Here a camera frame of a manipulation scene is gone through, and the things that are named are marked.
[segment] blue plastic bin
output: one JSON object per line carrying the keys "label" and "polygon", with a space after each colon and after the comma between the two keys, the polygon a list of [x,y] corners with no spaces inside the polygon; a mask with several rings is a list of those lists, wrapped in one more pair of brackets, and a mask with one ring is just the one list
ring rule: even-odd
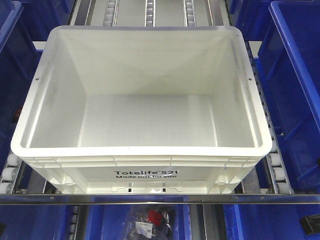
{"label": "blue plastic bin", "polygon": [[[189,206],[173,206],[172,240],[191,240]],[[131,205],[91,205],[89,207],[85,240],[119,240],[124,230],[127,213]]]}
{"label": "blue plastic bin", "polygon": [[274,1],[258,52],[295,177],[320,187],[320,2]]}
{"label": "blue plastic bin", "polygon": [[55,27],[68,23],[75,0],[19,0],[21,18],[33,41],[47,41]]}
{"label": "blue plastic bin", "polygon": [[73,206],[0,206],[3,240],[68,240]]}
{"label": "blue plastic bin", "polygon": [[0,16],[0,147],[15,111],[23,105],[39,54],[20,20],[18,1],[1,1]]}
{"label": "blue plastic bin", "polygon": [[224,205],[228,240],[320,240],[320,233],[305,235],[299,220],[320,214],[310,205]]}
{"label": "blue plastic bin", "polygon": [[233,26],[246,41],[262,41],[271,22],[268,10],[272,0],[227,0]]}

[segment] plastic tote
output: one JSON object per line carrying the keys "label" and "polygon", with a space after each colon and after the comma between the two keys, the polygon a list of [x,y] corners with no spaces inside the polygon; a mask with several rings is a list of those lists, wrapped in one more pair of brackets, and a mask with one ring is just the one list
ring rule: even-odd
{"label": "plastic tote", "polygon": [[2,205],[0,213],[1,239],[69,239],[73,206]]}
{"label": "plastic tote", "polygon": [[18,1],[0,3],[0,148],[15,111],[26,99],[39,61],[20,20],[22,10]]}
{"label": "plastic tote", "polygon": [[235,27],[62,26],[11,147],[63,193],[230,193],[271,149]]}
{"label": "plastic tote", "polygon": [[[224,205],[228,240],[319,240],[320,234],[306,235],[300,219],[320,214],[319,204],[232,204]],[[310,226],[319,231],[318,226]]]}
{"label": "plastic tote", "polygon": [[246,41],[262,41],[272,21],[269,5],[272,0],[227,0],[233,26],[241,30]]}
{"label": "plastic tote", "polygon": [[300,188],[320,187],[320,2],[275,1],[259,50]]}
{"label": "plastic tote", "polygon": [[[119,240],[125,231],[126,216],[131,205],[91,205],[88,210],[85,240]],[[173,205],[171,240],[191,240],[189,206]]]}
{"label": "plastic tote", "polygon": [[46,41],[55,27],[68,23],[75,0],[19,0],[21,18],[33,41]]}

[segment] tote label area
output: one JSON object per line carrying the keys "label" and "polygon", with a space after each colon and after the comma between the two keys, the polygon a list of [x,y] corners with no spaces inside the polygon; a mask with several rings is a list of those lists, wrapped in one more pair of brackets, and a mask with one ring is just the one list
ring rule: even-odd
{"label": "tote label area", "polygon": [[117,179],[176,178],[179,170],[114,171]]}

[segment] plastic bag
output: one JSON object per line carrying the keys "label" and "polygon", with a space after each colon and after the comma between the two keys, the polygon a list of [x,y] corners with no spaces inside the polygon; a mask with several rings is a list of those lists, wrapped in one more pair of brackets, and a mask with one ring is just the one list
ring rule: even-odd
{"label": "plastic bag", "polygon": [[171,240],[175,210],[169,205],[133,205],[121,240]]}

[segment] red object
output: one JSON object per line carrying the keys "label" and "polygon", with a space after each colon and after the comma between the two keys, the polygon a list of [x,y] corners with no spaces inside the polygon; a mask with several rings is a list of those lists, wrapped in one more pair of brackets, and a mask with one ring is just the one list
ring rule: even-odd
{"label": "red object", "polygon": [[158,227],[161,225],[162,215],[154,210],[149,210],[148,220]]}

